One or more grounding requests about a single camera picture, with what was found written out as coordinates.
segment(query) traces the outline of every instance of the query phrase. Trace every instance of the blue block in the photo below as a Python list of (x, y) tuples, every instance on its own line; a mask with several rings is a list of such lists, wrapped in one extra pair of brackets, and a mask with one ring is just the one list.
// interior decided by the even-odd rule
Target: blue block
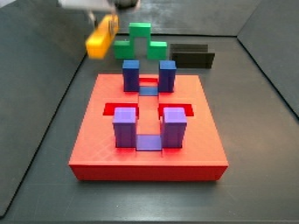
[(187, 127), (185, 108), (163, 109), (162, 142), (163, 148), (182, 148)]
[(139, 92), (139, 60), (125, 60), (123, 77), (125, 91)]
[(117, 108), (114, 130), (118, 148), (137, 147), (137, 109)]
[(125, 69), (139, 69), (141, 63), (138, 59), (126, 59), (123, 63)]
[(161, 135), (137, 135), (137, 150), (138, 151), (162, 151)]
[(139, 95), (142, 96), (158, 96), (158, 87), (141, 87)]
[(177, 66), (174, 60), (161, 60), (159, 63), (159, 93), (171, 93), (174, 91)]
[(174, 60), (161, 60), (161, 69), (163, 70), (177, 70)]

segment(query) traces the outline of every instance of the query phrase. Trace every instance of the red platform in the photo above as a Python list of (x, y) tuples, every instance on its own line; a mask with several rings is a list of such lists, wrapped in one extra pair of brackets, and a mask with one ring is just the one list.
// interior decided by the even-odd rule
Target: red platform
[[(158, 75), (141, 75), (153, 83)], [(123, 75), (102, 74), (90, 98), (87, 113), (70, 159), (70, 167), (81, 180), (218, 180), (229, 168), (229, 160), (213, 120), (210, 106), (197, 75), (177, 75), (174, 93), (159, 94), (157, 100), (123, 92)], [(183, 105), (187, 129), (182, 149), (137, 151), (117, 148), (111, 105), (139, 107), (138, 134), (159, 134), (159, 110)]]

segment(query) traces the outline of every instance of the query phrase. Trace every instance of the yellow block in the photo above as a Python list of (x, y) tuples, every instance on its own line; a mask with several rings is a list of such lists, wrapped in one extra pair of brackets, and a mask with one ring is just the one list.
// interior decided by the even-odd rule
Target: yellow block
[[(110, 28), (110, 23), (115, 20), (114, 31)], [(93, 59), (103, 59), (106, 57), (109, 48), (115, 39), (118, 33), (118, 15), (106, 15), (98, 29), (91, 33), (89, 40), (86, 42), (89, 56)]]

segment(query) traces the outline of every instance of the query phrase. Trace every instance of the blue pillar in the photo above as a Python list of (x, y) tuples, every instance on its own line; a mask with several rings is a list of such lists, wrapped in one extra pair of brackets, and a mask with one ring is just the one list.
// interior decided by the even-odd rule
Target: blue pillar
[(174, 60), (161, 60), (159, 64), (159, 93), (171, 93), (174, 91), (177, 66)]
[(125, 91), (139, 92), (139, 60), (126, 59), (123, 63)]
[(114, 129), (118, 148), (137, 147), (137, 109), (117, 108)]
[(162, 141), (163, 148), (182, 148), (187, 127), (185, 108), (163, 109)]

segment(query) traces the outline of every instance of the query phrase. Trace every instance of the building block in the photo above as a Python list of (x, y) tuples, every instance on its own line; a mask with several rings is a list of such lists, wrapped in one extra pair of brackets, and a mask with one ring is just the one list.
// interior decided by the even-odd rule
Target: building block
[(162, 151), (162, 137), (161, 135), (138, 135), (137, 136), (137, 150), (138, 151)]
[(114, 44), (115, 57), (119, 60), (131, 60), (135, 58), (135, 46), (130, 41), (117, 40)]
[[(110, 21), (113, 21), (113, 19), (115, 19), (117, 22), (117, 26), (115, 26), (115, 30), (114, 33), (110, 33)], [(86, 46), (87, 46), (87, 51), (89, 51), (89, 56), (93, 59), (103, 59), (109, 48), (114, 42), (117, 33), (118, 33), (119, 27), (118, 27), (118, 16), (113, 15), (106, 15), (99, 26), (98, 29), (91, 33), (87, 42), (86, 42)]]
[(153, 41), (151, 39), (151, 24), (131, 23), (129, 26), (130, 40), (115, 41), (115, 57), (117, 59), (135, 58), (135, 38), (147, 38), (147, 58), (150, 60), (166, 60), (167, 58), (167, 43)]
[(118, 148), (137, 147), (137, 109), (117, 108), (114, 129)]
[(171, 93), (174, 91), (177, 67), (173, 60), (161, 60), (159, 63), (159, 93)]
[[(138, 93), (119, 91), (123, 89), (122, 74), (98, 76), (70, 158), (70, 168), (79, 180), (215, 181), (221, 179), (230, 164), (201, 79), (195, 75), (177, 75), (174, 86), (173, 94), (161, 93), (159, 98), (141, 97)], [(163, 148), (162, 151), (117, 148), (114, 116), (102, 115), (107, 100), (126, 99), (129, 102), (135, 102), (141, 98), (138, 103), (141, 101), (145, 104), (139, 105), (142, 116), (153, 98), (155, 98), (153, 103), (162, 104), (174, 103), (175, 97), (178, 103), (191, 102), (194, 110), (194, 116), (187, 116), (189, 126), (182, 148)], [(145, 122), (151, 123), (154, 117), (146, 120), (145, 116), (143, 119)]]
[(147, 58), (150, 60), (166, 60), (167, 59), (167, 43), (151, 41), (147, 48)]
[(125, 60), (125, 91), (139, 92), (139, 60)]
[(151, 39), (153, 25), (150, 23), (130, 23), (129, 31), (130, 38), (149, 38)]
[(165, 148), (182, 148), (183, 135), (187, 127), (185, 108), (163, 109), (162, 141)]
[(170, 60), (175, 60), (179, 68), (211, 69), (215, 52), (209, 51), (209, 45), (171, 44)]
[(158, 87), (141, 87), (141, 96), (158, 96)]

